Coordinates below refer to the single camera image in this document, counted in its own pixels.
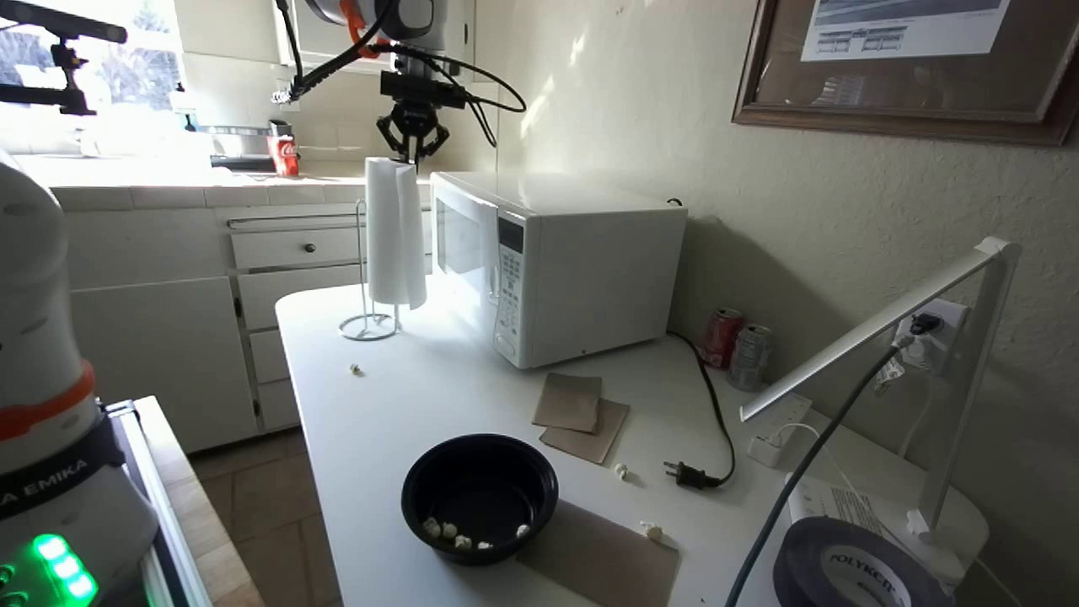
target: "framed picture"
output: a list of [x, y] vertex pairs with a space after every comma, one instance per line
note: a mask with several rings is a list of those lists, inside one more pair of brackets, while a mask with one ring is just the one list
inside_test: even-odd
[[737, 123], [1067, 147], [1079, 0], [758, 0]]

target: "black bowl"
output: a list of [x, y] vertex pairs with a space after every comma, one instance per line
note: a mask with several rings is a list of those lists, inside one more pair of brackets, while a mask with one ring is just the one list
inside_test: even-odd
[[410, 469], [403, 491], [410, 530], [468, 567], [498, 562], [528, 546], [551, 523], [558, 504], [560, 478], [551, 461], [508, 434], [443, 441]]

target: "white microwave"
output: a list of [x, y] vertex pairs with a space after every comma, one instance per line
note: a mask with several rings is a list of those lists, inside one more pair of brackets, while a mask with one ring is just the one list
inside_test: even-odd
[[512, 368], [667, 332], [686, 210], [570, 177], [431, 177], [431, 281]]

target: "paper towel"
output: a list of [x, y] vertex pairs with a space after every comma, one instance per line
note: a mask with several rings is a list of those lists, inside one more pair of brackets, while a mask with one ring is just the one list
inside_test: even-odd
[[365, 177], [371, 299], [421, 306], [430, 295], [415, 170], [369, 159]]

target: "outlet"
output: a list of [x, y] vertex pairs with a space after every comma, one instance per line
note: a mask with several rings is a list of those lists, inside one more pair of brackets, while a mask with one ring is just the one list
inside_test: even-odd
[[[912, 335], [912, 325], [922, 313], [930, 313], [940, 325], [927, 335]], [[964, 332], [964, 321], [967, 321], [967, 306], [946, 297], [916, 306], [912, 317], [898, 325], [898, 342], [912, 337], [912, 343], [903, 349], [903, 363], [922, 368], [927, 375], [940, 375]]]

